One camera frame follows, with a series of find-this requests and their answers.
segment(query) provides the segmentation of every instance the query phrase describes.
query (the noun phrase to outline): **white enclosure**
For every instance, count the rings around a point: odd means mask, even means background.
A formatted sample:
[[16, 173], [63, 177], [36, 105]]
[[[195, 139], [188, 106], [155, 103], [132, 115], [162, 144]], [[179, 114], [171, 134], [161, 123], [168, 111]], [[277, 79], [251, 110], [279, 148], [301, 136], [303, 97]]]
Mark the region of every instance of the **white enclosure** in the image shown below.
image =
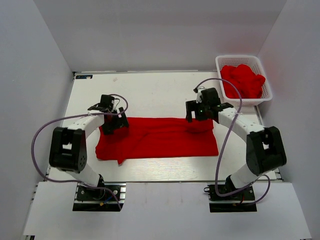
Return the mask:
[[[65, 115], [73, 72], [212, 72], [216, 56], [245, 54], [264, 67], [273, 99], [259, 105], [262, 119], [281, 131], [287, 155], [281, 175], [320, 240], [319, 9], [315, 0], [2, 0], [1, 239], [23, 233], [41, 181], [31, 140], [42, 124]], [[53, 127], [36, 144], [43, 172]]]

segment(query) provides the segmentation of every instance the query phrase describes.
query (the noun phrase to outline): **red cloth in basket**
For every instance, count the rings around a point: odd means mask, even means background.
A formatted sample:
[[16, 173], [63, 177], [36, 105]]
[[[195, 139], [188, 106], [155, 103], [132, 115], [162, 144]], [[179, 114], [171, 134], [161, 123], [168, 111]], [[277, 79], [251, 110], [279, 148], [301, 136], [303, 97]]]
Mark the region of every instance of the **red cloth in basket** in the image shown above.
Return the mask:
[[[249, 66], [224, 66], [221, 70], [222, 79], [231, 82], [240, 92], [243, 99], [259, 99], [262, 96], [266, 78], [260, 74], [256, 75]], [[223, 82], [225, 95], [230, 99], [238, 99], [236, 90], [227, 82]]]

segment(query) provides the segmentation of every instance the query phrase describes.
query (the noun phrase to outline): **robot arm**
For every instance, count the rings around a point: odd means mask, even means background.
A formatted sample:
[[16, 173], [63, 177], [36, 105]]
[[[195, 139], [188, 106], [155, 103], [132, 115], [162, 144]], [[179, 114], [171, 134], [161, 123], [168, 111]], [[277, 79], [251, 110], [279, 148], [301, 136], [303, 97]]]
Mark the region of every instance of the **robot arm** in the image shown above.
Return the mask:
[[113, 96], [102, 95], [99, 103], [91, 106], [88, 116], [78, 119], [68, 127], [56, 127], [53, 130], [49, 164], [66, 172], [83, 183], [93, 187], [103, 184], [101, 175], [87, 164], [86, 139], [95, 129], [102, 126], [104, 134], [112, 134], [115, 129], [128, 127], [125, 113], [118, 116], [90, 115], [94, 113], [117, 113]]
[[[198, 121], [213, 119], [230, 128], [237, 110], [229, 103], [221, 103], [215, 88], [194, 91], [198, 94], [196, 100], [186, 102], [187, 121], [192, 121], [194, 112]], [[246, 164], [227, 177], [225, 186], [228, 192], [240, 189], [287, 163], [281, 135], [276, 127], [264, 127], [238, 115], [232, 131], [246, 142]]]

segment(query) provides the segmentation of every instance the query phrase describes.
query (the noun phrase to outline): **black metal base plate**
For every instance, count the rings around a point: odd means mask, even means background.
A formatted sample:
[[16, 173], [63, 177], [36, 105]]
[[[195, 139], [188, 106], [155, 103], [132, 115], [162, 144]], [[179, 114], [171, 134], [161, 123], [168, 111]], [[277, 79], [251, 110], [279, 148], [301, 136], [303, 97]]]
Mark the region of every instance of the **black metal base plate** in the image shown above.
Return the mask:
[[[120, 199], [120, 185], [105, 185], [106, 188], [110, 189], [111, 191], [117, 191], [115, 194], [118, 199]], [[104, 196], [101, 196], [101, 201], [108, 199], [111, 197], [112, 194], [109, 191], [105, 191]], [[93, 197], [93, 190], [91, 188], [87, 188], [84, 186], [78, 186], [78, 190], [76, 192], [76, 200], [78, 201], [97, 201], [99, 197]]]
[[[248, 187], [247, 189], [244, 189], [243, 191], [241, 191], [239, 193], [233, 194], [231, 196], [226, 196], [226, 197], [221, 197], [216, 194], [214, 184], [208, 185], [208, 188], [206, 187], [205, 189], [208, 189], [208, 190], [205, 190], [205, 192], [209, 194], [209, 196], [210, 196], [209, 200], [214, 201], [214, 202], [217, 202], [217, 201], [223, 201], [223, 202], [225, 202], [225, 201], [239, 201], [239, 202], [241, 202], [242, 200], [244, 200], [244, 201], [254, 201], [255, 200], [255, 193], [254, 193], [254, 189], [252, 186]], [[221, 193], [221, 194], [227, 193], [225, 190], [224, 184], [219, 184], [218, 190], [219, 190], [219, 193]]]

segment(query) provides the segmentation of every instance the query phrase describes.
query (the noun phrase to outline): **white plastic basket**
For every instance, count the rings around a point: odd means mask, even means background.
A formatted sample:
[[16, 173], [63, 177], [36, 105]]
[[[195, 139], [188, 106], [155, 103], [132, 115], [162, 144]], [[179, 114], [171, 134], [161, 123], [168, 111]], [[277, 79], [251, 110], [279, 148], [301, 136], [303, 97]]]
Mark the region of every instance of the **white plastic basket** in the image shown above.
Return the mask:
[[[270, 85], [268, 83], [265, 71], [260, 63], [260, 60], [256, 56], [250, 55], [221, 55], [215, 58], [216, 69], [218, 71], [218, 76], [221, 78], [221, 69], [225, 66], [237, 67], [240, 64], [245, 64], [249, 66], [255, 74], [260, 74], [265, 77], [265, 82], [262, 86], [262, 96], [261, 98], [243, 98], [243, 106], [257, 106], [264, 101], [269, 101], [272, 99], [272, 92]], [[223, 82], [220, 81], [223, 101], [228, 102], [234, 106], [239, 106], [240, 100], [237, 98], [229, 98], [226, 96]]]

